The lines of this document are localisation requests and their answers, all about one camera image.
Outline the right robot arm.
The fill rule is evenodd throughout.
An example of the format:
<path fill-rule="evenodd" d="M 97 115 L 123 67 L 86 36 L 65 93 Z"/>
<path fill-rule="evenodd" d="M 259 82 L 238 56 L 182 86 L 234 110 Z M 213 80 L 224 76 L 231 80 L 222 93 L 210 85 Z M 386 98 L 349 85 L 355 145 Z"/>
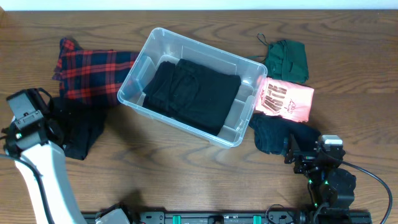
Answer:
<path fill-rule="evenodd" d="M 307 178 L 312 211 L 347 211 L 354 201 L 356 177 L 342 169 L 343 140 L 337 135 L 322 135 L 312 148 L 300 147 L 293 135 L 284 162 L 294 164 L 294 173 Z"/>

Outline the clear plastic storage bin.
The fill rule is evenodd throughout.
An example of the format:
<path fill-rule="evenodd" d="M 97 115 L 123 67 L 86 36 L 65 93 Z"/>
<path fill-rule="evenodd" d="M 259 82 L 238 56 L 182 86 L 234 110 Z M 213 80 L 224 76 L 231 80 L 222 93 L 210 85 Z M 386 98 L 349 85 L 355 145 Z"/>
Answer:
<path fill-rule="evenodd" d="M 146 109 L 142 105 L 146 96 L 144 88 L 153 79 L 159 65 L 164 61 L 177 63 L 180 59 L 204 65 L 224 74 L 238 75 L 241 78 L 241 86 L 225 124 L 216 136 Z M 134 65 L 118 90 L 117 98 L 120 103 L 142 116 L 166 123 L 206 139 L 213 145 L 229 149 L 240 145 L 243 141 L 257 97 L 266 83 L 266 77 L 267 68 L 259 62 L 158 27 L 149 34 Z"/>

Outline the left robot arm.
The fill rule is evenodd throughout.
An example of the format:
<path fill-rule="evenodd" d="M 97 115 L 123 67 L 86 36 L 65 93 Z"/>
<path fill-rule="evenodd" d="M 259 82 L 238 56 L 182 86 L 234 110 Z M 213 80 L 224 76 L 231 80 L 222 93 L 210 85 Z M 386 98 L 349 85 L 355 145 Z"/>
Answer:
<path fill-rule="evenodd" d="M 106 113 L 78 101 L 50 97 L 42 88 L 6 98 L 14 114 L 2 129 L 2 158 L 15 162 L 27 185 L 37 223 L 132 223 L 121 203 L 83 214 L 71 188 L 66 159 L 84 160 L 104 130 Z"/>

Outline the black t-shirt with tag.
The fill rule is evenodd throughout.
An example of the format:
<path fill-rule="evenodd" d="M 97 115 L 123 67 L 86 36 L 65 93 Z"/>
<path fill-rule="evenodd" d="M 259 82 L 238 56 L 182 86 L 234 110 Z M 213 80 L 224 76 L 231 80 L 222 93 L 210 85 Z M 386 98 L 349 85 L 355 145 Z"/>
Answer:
<path fill-rule="evenodd" d="M 61 97 L 50 100 L 50 110 L 50 117 L 60 128 L 57 144 L 65 156 L 85 160 L 90 148 L 104 131 L 106 112 Z"/>

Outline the black mounting rail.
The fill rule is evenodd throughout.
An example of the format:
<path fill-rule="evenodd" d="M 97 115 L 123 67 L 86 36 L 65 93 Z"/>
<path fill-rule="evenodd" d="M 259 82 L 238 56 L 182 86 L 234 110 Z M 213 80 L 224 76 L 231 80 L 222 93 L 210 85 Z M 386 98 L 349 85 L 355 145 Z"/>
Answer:
<path fill-rule="evenodd" d="M 294 214 L 293 211 L 271 210 L 264 213 L 169 213 L 169 212 L 141 212 L 130 223 L 146 224 L 265 224 L 265 223 L 311 223 L 304 213 Z M 100 213 L 83 213 L 87 223 L 96 223 Z M 326 214 L 318 214 L 315 223 L 360 223 L 370 224 L 370 213 L 350 212 L 348 216 L 329 218 Z"/>

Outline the red navy plaid garment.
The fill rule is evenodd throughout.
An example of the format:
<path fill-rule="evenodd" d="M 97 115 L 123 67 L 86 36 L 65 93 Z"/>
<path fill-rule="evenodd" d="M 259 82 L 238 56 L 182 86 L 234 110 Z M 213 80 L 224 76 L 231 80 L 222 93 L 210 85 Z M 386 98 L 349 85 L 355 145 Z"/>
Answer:
<path fill-rule="evenodd" d="M 53 79 L 59 94 L 88 106 L 109 108 L 120 104 L 117 94 L 138 57 L 137 52 L 85 50 L 73 38 L 64 37 Z"/>

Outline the coral printed t-shirt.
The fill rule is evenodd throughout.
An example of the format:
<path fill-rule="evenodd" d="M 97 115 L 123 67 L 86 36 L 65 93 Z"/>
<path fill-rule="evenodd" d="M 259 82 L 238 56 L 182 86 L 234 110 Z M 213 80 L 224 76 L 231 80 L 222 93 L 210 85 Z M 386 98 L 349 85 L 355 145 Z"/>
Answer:
<path fill-rule="evenodd" d="M 267 78 L 255 110 L 298 123 L 308 122 L 313 94 L 313 88 Z"/>

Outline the dark green garment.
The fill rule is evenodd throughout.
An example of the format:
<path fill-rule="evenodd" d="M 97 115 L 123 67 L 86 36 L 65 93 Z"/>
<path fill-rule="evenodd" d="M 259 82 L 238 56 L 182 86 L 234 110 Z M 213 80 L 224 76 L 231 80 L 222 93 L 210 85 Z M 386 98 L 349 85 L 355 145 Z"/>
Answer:
<path fill-rule="evenodd" d="M 262 33 L 257 39 L 267 47 L 266 55 L 249 56 L 248 59 L 263 58 L 268 77 L 275 80 L 304 84 L 309 79 L 305 45 L 294 40 L 280 40 L 268 43 Z"/>

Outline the black ribbed folded garment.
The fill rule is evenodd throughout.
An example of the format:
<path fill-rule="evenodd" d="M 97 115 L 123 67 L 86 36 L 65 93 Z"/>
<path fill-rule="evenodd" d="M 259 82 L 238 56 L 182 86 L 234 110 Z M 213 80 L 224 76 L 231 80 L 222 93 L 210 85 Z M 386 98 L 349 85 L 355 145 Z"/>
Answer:
<path fill-rule="evenodd" d="M 319 130 L 279 116 L 253 114 L 249 126 L 254 130 L 256 147 L 266 154 L 286 156 L 291 135 L 299 148 L 312 149 L 321 136 Z"/>

